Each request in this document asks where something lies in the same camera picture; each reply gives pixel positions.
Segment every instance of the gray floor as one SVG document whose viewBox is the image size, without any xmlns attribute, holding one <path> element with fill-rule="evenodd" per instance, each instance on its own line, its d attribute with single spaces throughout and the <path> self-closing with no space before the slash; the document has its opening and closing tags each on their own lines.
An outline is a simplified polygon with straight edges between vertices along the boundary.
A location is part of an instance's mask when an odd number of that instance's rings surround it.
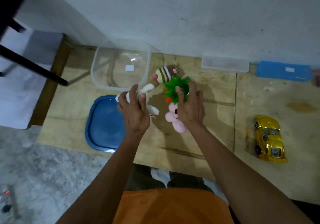
<svg viewBox="0 0 320 224">
<path fill-rule="evenodd" d="M 0 184 L 14 187 L 20 219 L 17 223 L 53 224 L 91 183 L 106 157 L 37 144 L 41 127 L 17 130 L 0 126 Z M 168 171 L 152 169 L 165 184 Z M 217 184 L 206 185 L 226 198 Z"/>
</svg>

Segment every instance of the white stuffed bunny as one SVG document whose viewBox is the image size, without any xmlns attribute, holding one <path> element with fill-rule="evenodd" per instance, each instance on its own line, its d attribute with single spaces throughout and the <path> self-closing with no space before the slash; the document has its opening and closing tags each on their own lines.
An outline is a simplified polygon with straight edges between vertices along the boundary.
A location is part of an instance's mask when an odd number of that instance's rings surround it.
<svg viewBox="0 0 320 224">
<path fill-rule="evenodd" d="M 148 105 L 148 102 L 149 102 L 148 92 L 154 88 L 155 88 L 154 85 L 150 83 L 150 84 L 147 84 L 146 86 L 144 86 L 142 89 L 138 89 L 138 91 L 137 91 L 137 99 L 139 99 L 140 94 L 142 94 L 142 93 L 146 94 L 146 109 L 148 110 L 150 115 L 158 115 L 160 113 L 160 111 L 156 107 Z M 118 99 L 119 96 L 120 96 L 120 94 L 117 95 L 117 97 L 115 98 L 117 102 L 119 102 L 119 99 Z M 127 101 L 130 103 L 129 93 L 127 93 L 125 97 L 126 97 Z"/>
</svg>

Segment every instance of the white label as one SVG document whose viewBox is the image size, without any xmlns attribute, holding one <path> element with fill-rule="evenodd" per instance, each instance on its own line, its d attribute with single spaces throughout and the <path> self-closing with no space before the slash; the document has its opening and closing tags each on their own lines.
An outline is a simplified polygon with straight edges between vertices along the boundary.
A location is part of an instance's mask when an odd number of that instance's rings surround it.
<svg viewBox="0 0 320 224">
<path fill-rule="evenodd" d="M 286 72 L 294 72 L 294 68 L 292 68 L 292 67 L 286 67 L 286 68 L 285 68 L 285 71 L 286 71 Z"/>
<path fill-rule="evenodd" d="M 125 71 L 128 71 L 128 72 L 134 71 L 134 65 L 126 65 L 125 66 Z"/>
</svg>

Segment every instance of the white plastic container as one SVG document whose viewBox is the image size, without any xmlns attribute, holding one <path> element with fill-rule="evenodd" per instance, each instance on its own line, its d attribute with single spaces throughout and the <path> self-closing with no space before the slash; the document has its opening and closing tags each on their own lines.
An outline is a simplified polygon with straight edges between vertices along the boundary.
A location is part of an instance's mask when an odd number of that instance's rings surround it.
<svg viewBox="0 0 320 224">
<path fill-rule="evenodd" d="M 129 91 L 142 88 L 150 69 L 151 48 L 144 42 L 117 40 L 117 48 L 98 47 L 91 66 L 91 78 L 99 88 Z"/>
<path fill-rule="evenodd" d="M 249 72 L 249 61 L 239 58 L 203 55 L 201 68 L 217 69 L 234 73 L 247 73 Z"/>
</svg>

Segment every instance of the hand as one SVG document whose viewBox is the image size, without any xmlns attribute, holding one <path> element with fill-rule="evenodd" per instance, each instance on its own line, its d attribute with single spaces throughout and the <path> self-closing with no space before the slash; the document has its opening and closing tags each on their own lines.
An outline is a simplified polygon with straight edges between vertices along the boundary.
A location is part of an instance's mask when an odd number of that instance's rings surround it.
<svg viewBox="0 0 320 224">
<path fill-rule="evenodd" d="M 137 100 L 138 84 L 132 86 L 129 97 L 130 103 L 126 100 L 128 92 L 122 92 L 119 96 L 118 110 L 123 114 L 126 133 L 143 136 L 150 126 L 150 115 L 146 108 L 146 94 L 142 93 Z"/>
<path fill-rule="evenodd" d="M 182 89 L 176 87 L 176 92 L 179 97 L 178 102 L 178 118 L 186 127 L 190 124 L 202 124 L 203 118 L 206 115 L 205 107 L 203 106 L 203 92 L 197 91 L 197 86 L 193 81 L 189 81 L 189 98 L 185 101 Z"/>
</svg>

